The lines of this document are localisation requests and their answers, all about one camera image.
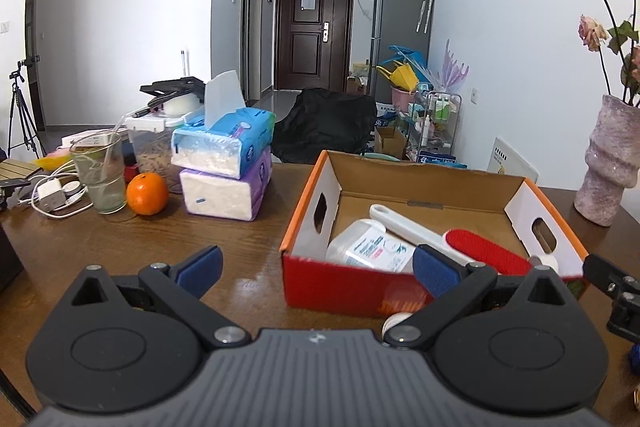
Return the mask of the red white lint brush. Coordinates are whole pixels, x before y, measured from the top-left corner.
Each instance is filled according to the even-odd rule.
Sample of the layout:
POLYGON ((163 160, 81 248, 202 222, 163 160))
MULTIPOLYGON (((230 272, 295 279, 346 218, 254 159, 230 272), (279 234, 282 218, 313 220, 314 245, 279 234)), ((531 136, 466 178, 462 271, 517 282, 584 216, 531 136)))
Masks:
POLYGON ((526 275, 532 269, 532 265, 524 258, 473 232, 453 229, 438 234, 380 204, 372 205, 369 213, 388 231, 416 246, 431 246, 459 265, 467 265, 472 261, 484 262, 501 275, 526 275))

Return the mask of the blue ridged cap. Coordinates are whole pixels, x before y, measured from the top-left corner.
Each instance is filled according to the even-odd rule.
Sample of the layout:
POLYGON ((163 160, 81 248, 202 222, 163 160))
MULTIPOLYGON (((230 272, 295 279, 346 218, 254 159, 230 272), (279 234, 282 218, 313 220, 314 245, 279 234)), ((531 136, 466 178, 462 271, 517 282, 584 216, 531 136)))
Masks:
POLYGON ((640 375, 640 345, 636 343, 628 352, 628 363, 631 373, 640 375))

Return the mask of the white plastic bottle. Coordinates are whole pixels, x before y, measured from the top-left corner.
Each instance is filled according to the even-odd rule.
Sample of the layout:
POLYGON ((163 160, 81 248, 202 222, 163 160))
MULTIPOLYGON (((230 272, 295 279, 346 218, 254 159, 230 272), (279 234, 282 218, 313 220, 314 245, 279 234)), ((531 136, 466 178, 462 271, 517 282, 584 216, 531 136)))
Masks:
POLYGON ((386 230, 381 222, 360 219, 337 234, 326 250, 326 262, 390 273, 411 273, 416 246, 386 230))

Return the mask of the white bottle cap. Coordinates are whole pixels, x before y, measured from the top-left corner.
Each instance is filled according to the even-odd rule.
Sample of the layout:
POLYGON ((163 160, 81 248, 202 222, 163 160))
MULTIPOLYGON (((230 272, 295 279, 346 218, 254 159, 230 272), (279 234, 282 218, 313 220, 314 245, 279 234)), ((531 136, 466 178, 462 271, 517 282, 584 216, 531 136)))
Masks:
POLYGON ((384 337, 390 329, 397 326, 401 322, 406 321, 409 317, 411 317, 410 312, 398 312, 391 315, 390 317, 387 317, 382 325, 381 336, 384 337))

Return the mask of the orange fruit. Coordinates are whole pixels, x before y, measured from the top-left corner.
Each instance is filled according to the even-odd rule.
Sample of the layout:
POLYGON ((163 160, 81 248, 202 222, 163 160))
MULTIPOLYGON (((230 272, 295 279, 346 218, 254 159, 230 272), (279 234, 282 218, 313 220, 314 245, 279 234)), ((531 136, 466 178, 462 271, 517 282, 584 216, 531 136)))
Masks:
POLYGON ((161 212, 169 199, 165 179, 155 172, 140 173, 126 188, 126 199, 130 209, 139 216, 154 216, 161 212))

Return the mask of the purple tissue pack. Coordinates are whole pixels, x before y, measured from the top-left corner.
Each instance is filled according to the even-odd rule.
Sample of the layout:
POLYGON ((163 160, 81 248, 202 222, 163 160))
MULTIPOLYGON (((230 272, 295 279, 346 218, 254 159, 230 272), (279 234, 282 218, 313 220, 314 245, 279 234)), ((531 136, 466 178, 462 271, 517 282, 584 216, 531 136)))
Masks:
POLYGON ((183 169, 180 183, 186 211, 192 215, 253 221, 262 205, 272 173, 267 146, 241 179, 183 169))

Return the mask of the pink textured vase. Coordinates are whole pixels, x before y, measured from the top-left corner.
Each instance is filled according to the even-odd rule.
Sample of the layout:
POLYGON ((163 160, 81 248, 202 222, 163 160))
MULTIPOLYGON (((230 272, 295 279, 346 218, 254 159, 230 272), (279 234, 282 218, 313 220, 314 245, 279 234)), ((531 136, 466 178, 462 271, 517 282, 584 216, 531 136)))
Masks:
POLYGON ((639 109, 603 95, 596 127, 585 153, 588 167, 574 199, 585 219, 610 227, 628 188, 639 176, 639 109))

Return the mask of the red cardboard box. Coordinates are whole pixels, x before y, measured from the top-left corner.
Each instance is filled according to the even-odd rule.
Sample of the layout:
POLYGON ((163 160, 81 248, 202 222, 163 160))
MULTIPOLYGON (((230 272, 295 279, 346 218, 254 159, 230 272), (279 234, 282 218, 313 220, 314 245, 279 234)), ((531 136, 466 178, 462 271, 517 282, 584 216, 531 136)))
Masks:
POLYGON ((419 310, 432 299, 409 269, 349 267, 328 259, 332 239, 382 205, 436 234, 464 230, 524 259, 544 255, 535 225, 555 244, 553 268, 575 297, 587 283, 587 251, 541 189, 527 178, 325 150, 316 161, 282 239, 285 300, 293 308, 355 317, 419 310))

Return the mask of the clear food container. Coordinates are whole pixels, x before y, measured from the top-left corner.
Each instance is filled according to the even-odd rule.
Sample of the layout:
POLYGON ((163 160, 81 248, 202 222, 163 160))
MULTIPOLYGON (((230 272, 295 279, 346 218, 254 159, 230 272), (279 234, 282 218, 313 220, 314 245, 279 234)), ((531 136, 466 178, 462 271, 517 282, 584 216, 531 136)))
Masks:
POLYGON ((134 148, 139 172, 157 173, 165 179, 170 193, 181 194, 181 168, 171 164, 172 132, 203 115, 204 108, 200 107, 180 117, 167 117, 158 114, 149 114, 139 118, 127 117, 125 127, 129 142, 134 148))

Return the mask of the clear drinking glass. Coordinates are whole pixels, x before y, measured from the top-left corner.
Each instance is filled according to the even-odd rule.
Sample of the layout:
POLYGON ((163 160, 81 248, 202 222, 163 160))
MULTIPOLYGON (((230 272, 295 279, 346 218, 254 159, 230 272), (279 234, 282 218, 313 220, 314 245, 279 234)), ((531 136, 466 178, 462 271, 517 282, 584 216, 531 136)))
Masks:
POLYGON ((72 144, 70 155, 98 213, 110 215, 126 206, 125 163, 118 132, 101 130, 83 136, 72 144))

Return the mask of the blue tissue pack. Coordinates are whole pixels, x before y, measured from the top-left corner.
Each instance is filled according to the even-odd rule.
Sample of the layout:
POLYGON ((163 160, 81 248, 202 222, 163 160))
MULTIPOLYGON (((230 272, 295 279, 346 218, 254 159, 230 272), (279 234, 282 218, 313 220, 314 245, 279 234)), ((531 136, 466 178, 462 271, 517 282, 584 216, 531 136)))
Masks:
POLYGON ((171 135, 171 164, 240 179, 270 147, 276 116, 245 105, 238 73, 205 83, 204 108, 171 135))

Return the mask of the black bag on chair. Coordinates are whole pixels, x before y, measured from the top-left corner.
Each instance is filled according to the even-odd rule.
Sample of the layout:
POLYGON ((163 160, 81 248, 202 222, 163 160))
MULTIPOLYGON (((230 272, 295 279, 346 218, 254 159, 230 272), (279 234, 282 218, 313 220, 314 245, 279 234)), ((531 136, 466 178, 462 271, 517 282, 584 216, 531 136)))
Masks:
POLYGON ((360 155, 367 150, 378 109, 365 94, 305 89, 274 125, 271 152, 282 162, 314 164, 322 150, 360 155))

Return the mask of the black tripod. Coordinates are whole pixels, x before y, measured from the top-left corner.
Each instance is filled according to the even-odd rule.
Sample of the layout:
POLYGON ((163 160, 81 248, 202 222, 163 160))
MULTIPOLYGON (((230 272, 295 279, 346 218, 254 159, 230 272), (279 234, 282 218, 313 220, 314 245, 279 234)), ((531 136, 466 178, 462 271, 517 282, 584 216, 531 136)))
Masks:
POLYGON ((19 147, 24 146, 26 150, 30 150, 37 158, 46 156, 46 148, 41 140, 41 136, 37 130, 35 119, 30 113, 25 95, 20 86, 25 83, 23 70, 28 66, 35 65, 34 60, 24 58, 18 61, 16 69, 9 75, 11 80, 12 96, 9 110, 9 127, 8 127, 8 145, 6 146, 6 156, 10 157, 11 153, 19 147), (18 130, 21 131, 22 141, 18 142, 14 138, 14 124, 17 122, 18 130))

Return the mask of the grey refrigerator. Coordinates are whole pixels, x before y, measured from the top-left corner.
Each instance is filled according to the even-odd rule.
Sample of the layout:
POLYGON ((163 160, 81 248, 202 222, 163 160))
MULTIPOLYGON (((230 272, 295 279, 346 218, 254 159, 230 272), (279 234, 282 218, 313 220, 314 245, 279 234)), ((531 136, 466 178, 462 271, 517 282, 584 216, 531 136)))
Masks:
POLYGON ((373 0, 369 94, 377 102, 392 101, 390 83, 376 69, 378 65, 392 69, 396 51, 391 46, 417 50, 427 58, 431 36, 424 32, 424 26, 416 30, 422 4, 423 0, 373 0))

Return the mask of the dried pink roses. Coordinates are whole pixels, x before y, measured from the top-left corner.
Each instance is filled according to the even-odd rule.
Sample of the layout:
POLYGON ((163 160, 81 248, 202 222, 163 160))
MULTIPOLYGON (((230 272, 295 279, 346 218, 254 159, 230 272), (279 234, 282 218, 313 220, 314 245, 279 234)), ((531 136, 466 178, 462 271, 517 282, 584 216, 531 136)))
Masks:
POLYGON ((620 99, 629 107, 639 106, 639 0, 630 0, 630 13, 615 13, 612 0, 601 0, 604 20, 582 14, 577 33, 580 43, 597 55, 605 82, 605 93, 614 93, 613 82, 622 86, 620 99))

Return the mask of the dark brown door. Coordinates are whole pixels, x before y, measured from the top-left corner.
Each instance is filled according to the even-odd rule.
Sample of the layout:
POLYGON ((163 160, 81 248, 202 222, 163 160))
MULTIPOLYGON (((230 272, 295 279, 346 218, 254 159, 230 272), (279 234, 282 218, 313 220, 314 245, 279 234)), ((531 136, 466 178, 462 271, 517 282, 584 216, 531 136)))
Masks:
POLYGON ((354 1, 276 0, 273 83, 277 90, 345 90, 354 1))

